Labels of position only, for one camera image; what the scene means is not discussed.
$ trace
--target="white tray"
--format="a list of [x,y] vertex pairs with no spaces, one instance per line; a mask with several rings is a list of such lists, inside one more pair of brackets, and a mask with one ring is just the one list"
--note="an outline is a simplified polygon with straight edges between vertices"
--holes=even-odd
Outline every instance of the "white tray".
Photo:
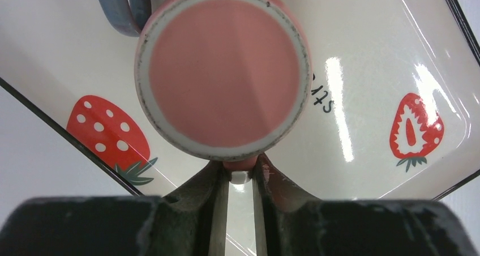
[[[323,199],[435,198],[479,175],[480,55],[455,0],[284,2],[311,46],[313,90],[323,88],[267,152],[275,166]],[[165,195],[206,164],[169,145],[146,119],[133,80],[136,39],[117,33],[97,0],[0,0],[0,20],[2,86],[111,176],[95,150],[65,132],[74,105],[102,97],[140,127],[149,146],[141,152],[158,159],[141,173],[153,181],[124,183],[132,193]],[[408,93],[421,97],[429,116],[438,112],[444,133],[431,138],[438,146],[427,163],[405,172],[390,136]],[[230,187],[226,255],[254,255],[251,194],[251,184]]]

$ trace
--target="black tray edge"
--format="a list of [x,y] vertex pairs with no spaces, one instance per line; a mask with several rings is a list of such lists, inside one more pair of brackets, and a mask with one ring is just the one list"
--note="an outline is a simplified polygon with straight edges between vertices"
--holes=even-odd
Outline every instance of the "black tray edge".
[[14,98],[20,101],[25,107],[27,107],[32,113],[38,116],[43,120],[47,125],[49,125],[53,130],[55,130],[60,136],[65,138],[70,142],[78,151],[83,155],[89,158],[94,164],[96,164],[100,169],[107,173],[111,178],[117,181],[123,188],[125,188],[132,195],[142,195],[142,193],[135,188],[132,184],[123,179],[117,172],[105,164],[97,155],[90,151],[86,146],[80,143],[75,137],[68,133],[62,126],[55,122],[51,117],[44,113],[39,107],[35,106],[30,100],[28,100],[24,95],[17,91],[13,86],[8,84],[5,80],[0,78],[0,86],[2,86],[9,94]]

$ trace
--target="tray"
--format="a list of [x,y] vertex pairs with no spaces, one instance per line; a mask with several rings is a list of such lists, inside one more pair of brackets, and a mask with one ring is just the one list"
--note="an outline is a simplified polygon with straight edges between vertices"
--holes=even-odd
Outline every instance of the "tray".
[[[305,114],[267,152],[275,166],[323,199],[440,198],[480,174],[480,53],[456,0],[283,1],[315,80]],[[146,119],[136,39],[97,0],[0,0],[0,10],[2,87],[131,193],[167,194],[206,165]],[[251,189],[230,187],[226,255],[255,254]]]

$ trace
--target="blue mug handle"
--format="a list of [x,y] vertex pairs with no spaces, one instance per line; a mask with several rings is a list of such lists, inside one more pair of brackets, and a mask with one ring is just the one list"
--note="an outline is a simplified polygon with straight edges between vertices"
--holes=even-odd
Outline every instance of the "blue mug handle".
[[110,24],[121,34],[138,37],[152,15],[151,0],[98,0]]

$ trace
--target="white polka dots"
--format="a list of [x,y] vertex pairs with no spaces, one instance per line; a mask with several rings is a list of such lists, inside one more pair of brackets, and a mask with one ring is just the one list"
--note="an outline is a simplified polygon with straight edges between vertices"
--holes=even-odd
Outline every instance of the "white polka dots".
[[122,122],[122,123],[120,124],[120,129],[122,129],[124,132],[127,133],[128,131],[130,131],[130,126],[129,126],[127,123]]
[[119,140],[117,142],[117,148],[121,151],[127,151],[128,150],[128,144],[125,143],[125,141]]
[[86,121],[87,119],[85,118],[85,116],[84,116],[83,114],[78,114],[78,115],[76,116],[76,120],[77,120],[78,122],[80,122],[80,123],[85,123],[85,121]]
[[103,131],[104,130],[104,126],[101,124],[101,123],[98,123],[96,122],[95,124],[93,124],[93,128],[96,130],[96,131]]
[[106,146],[102,143],[98,143],[98,144],[95,145],[95,149],[98,152],[104,152],[106,150]]

